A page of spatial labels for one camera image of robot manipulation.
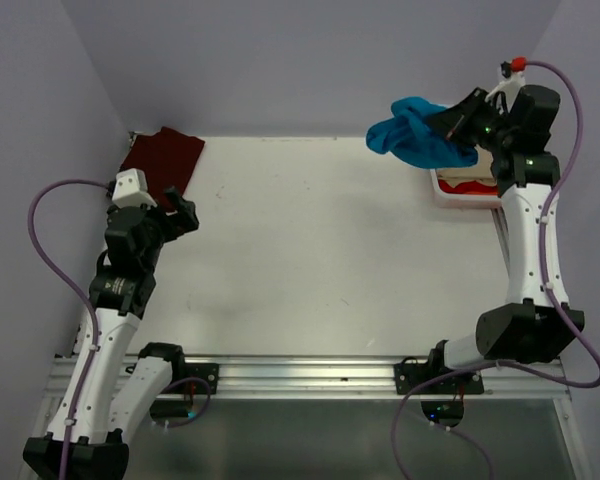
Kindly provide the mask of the blue t shirt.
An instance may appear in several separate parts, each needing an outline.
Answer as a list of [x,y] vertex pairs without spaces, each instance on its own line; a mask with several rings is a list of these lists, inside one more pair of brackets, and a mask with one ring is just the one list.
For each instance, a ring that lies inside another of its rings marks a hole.
[[475,148],[460,147],[433,132],[425,119],[446,110],[443,105],[412,96],[391,104],[392,116],[372,125],[366,146],[374,153],[391,153],[402,162],[425,170],[470,168],[478,163]]

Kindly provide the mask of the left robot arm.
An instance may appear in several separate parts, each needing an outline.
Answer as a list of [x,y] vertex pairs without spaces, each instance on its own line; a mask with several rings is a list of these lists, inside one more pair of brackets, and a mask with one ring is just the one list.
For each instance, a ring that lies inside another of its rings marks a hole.
[[199,227],[196,206],[175,187],[167,207],[139,190],[130,205],[107,210],[105,250],[88,292],[78,295],[89,324],[58,410],[40,437],[27,439],[23,459],[41,479],[121,479],[130,442],[155,399],[163,393],[212,393],[188,374],[183,349],[150,343],[138,355],[123,387],[116,386],[130,341],[155,289],[163,246]]

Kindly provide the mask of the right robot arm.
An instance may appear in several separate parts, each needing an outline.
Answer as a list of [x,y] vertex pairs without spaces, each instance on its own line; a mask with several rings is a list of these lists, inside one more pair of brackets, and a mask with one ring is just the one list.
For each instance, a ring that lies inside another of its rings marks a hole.
[[445,140],[479,146],[492,156],[507,230],[508,290],[505,303],[480,315],[473,334],[440,342],[425,369],[431,389],[448,392],[463,368],[483,361],[550,363],[584,328],[583,312],[569,305],[557,248],[559,160],[546,145],[560,96],[539,85],[519,89],[501,113],[476,88],[465,99],[427,118]]

